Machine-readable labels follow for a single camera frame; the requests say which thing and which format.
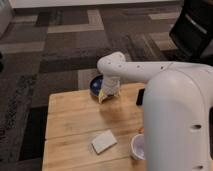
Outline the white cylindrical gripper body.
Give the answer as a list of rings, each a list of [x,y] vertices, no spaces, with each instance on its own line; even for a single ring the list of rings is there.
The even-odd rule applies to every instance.
[[[119,92],[120,80],[118,77],[103,77],[101,92],[106,96],[112,96]]]

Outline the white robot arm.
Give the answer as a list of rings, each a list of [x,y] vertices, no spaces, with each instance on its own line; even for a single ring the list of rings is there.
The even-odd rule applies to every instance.
[[[210,117],[213,67],[176,61],[100,58],[102,91],[116,94],[122,77],[145,85],[142,100],[147,171],[213,171]]]

